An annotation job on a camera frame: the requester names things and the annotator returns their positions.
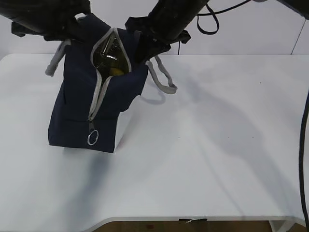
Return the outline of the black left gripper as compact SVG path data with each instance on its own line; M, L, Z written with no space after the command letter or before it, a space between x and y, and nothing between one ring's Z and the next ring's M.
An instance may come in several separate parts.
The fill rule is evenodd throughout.
M87 33L76 15L91 14L88 0L12 0L11 32L18 37L42 36L46 41L84 42Z

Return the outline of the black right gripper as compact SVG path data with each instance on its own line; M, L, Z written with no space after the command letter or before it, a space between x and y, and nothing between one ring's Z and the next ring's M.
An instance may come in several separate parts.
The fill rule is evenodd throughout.
M191 36L185 30L186 23L171 13L150 12L148 16L129 17L125 27L129 32L139 32L140 39L135 53L135 61L142 63L168 52L170 44L187 43Z

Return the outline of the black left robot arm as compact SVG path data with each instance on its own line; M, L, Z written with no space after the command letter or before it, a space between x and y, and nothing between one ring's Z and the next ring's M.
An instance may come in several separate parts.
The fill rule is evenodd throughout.
M91 14L88 0L2 0L0 15L11 22L11 33L42 36L46 41L83 43L87 33L76 15Z

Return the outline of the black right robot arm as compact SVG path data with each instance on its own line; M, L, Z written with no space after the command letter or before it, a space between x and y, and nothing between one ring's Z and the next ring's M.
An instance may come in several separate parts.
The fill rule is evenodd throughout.
M135 61L141 63L165 53L174 43L187 43L191 36L185 28L207 3L207 0L160 0L147 16L129 17L126 30L140 33Z

